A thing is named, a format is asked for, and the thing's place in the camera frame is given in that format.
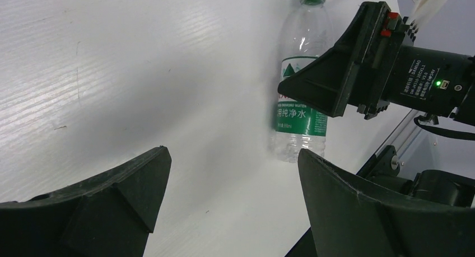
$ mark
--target green triangle logo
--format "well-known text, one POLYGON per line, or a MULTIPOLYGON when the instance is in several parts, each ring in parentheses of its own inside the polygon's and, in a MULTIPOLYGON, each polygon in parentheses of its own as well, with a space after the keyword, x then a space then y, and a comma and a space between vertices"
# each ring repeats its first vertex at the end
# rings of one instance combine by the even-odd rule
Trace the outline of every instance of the green triangle logo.
POLYGON ((289 76, 292 76, 295 74, 295 71, 294 71, 294 68, 292 68, 292 65, 289 64, 287 66, 287 69, 285 70, 285 72, 283 73, 283 76, 284 77, 289 77, 289 76))

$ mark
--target plastic bottle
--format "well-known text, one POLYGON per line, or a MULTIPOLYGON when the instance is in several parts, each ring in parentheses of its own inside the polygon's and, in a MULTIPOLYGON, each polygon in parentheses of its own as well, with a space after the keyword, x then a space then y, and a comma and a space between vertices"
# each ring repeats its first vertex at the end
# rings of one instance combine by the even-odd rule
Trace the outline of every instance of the plastic bottle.
MULTIPOLYGON (((325 53, 332 45, 332 24, 325 0, 300 0, 284 23, 281 36, 281 80, 325 53)), ((324 156, 327 117, 306 105, 279 95, 274 150, 277 158, 296 162, 302 148, 324 156)))

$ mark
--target black cable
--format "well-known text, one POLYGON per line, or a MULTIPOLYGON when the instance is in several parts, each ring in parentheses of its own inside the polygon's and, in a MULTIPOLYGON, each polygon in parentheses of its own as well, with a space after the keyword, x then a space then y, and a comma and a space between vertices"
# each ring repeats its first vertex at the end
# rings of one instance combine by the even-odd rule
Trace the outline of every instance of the black cable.
POLYGON ((431 127, 428 125, 422 125, 419 120, 424 120, 427 119, 425 116, 418 116, 414 118, 414 123, 424 129, 425 131, 428 131, 432 134, 440 135, 442 137, 446 138, 454 138, 454 139, 462 139, 464 141, 475 141, 475 134, 474 133, 469 133, 469 132, 461 132, 461 131, 455 131, 455 130, 450 130, 450 129, 444 129, 444 128, 439 128, 439 127, 431 127))

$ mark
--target bottle label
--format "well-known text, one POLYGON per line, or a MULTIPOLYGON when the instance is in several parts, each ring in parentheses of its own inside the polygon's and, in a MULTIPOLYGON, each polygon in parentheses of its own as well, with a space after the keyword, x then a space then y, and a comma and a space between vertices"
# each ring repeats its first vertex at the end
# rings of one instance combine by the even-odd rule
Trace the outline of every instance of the bottle label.
MULTIPOLYGON (((299 70, 305 68, 317 57, 291 57, 282 61, 281 81, 292 76, 299 70)), ((325 137, 327 135, 327 116, 297 102, 287 96, 279 94, 277 104, 278 132, 317 135, 325 137)))

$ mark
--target black mechanical part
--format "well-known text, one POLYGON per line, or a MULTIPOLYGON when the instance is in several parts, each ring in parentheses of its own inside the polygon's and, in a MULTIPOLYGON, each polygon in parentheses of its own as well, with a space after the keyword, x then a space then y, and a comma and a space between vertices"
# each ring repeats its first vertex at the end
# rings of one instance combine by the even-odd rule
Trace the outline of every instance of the black mechanical part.
POLYGON ((393 102, 475 125, 475 59, 415 48, 415 34, 385 2, 364 2, 335 46, 278 92, 330 117, 350 104, 371 119, 393 102))
POLYGON ((166 147, 22 203, 0 204, 1 256, 142 256, 165 195, 166 147))
POLYGON ((472 182, 441 172, 429 172, 425 179, 423 172, 415 180, 411 194, 429 190, 433 194, 423 198, 435 201, 430 202, 353 175, 303 149, 299 173, 318 255, 475 256, 475 210, 466 206, 472 182), (439 187, 460 189, 462 184, 456 198, 434 195, 439 187))

